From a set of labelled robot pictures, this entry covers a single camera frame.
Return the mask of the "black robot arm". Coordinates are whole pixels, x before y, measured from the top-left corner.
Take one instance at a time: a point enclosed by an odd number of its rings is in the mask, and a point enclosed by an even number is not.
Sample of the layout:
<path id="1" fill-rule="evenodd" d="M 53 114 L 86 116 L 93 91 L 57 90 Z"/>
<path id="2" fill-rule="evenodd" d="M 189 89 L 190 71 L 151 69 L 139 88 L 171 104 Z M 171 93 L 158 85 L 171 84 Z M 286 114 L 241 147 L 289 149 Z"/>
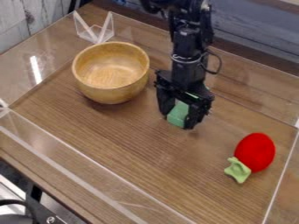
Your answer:
<path id="1" fill-rule="evenodd" d="M 145 10 L 169 15 L 173 69 L 157 74 L 157 99 L 169 123 L 194 129 L 210 113 L 215 99 L 205 85 L 214 38 L 207 0 L 141 0 Z"/>

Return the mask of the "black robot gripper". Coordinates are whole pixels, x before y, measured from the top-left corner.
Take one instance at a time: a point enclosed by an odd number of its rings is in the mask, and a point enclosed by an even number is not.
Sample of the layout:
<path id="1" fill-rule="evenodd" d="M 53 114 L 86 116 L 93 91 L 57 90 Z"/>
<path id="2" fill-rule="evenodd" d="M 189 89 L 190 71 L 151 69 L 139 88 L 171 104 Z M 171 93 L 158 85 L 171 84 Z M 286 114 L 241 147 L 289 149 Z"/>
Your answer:
<path id="1" fill-rule="evenodd" d="M 206 74 L 215 74 L 207 68 L 209 55 L 195 58 L 185 58 L 179 55 L 173 56 L 173 70 L 157 71 L 157 98 L 159 110 L 165 116 L 171 112 L 175 105 L 175 96 L 190 93 L 201 98 L 201 101 L 191 104 L 185 117 L 183 128 L 193 130 L 205 116 L 210 114 L 214 94 L 206 87 Z"/>

